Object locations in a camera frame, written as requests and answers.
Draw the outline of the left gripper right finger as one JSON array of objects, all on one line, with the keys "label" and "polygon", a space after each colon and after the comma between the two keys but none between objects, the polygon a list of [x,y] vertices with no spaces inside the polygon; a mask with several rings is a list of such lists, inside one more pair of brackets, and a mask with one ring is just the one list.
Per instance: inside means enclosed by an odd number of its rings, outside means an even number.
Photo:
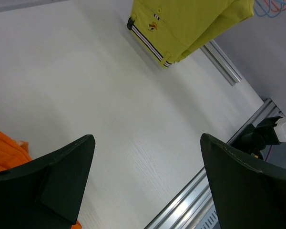
[{"label": "left gripper right finger", "polygon": [[286,169],[202,134],[201,152],[222,229],[286,229]]}]

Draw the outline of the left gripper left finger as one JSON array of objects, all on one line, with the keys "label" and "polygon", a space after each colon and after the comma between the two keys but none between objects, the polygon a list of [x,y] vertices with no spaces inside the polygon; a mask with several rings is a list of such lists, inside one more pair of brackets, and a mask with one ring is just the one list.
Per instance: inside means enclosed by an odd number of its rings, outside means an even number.
[{"label": "left gripper left finger", "polygon": [[95,149],[93,135],[0,172],[0,229],[76,224]]}]

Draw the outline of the yellow-green trousers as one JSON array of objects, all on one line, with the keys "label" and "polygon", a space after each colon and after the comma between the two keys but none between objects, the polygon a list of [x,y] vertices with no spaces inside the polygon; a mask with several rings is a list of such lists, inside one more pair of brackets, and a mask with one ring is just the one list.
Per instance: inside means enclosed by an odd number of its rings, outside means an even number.
[{"label": "yellow-green trousers", "polygon": [[168,68],[253,14],[252,0],[135,0],[127,28]]}]

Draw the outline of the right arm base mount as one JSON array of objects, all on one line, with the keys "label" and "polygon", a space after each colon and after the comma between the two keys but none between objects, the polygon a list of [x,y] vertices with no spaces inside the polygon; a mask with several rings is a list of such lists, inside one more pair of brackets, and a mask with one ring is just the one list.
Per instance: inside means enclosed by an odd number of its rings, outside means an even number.
[{"label": "right arm base mount", "polygon": [[257,126],[248,124],[235,140],[234,148],[263,160],[261,151],[266,146],[280,144],[274,127],[281,118],[280,116],[265,118]]}]

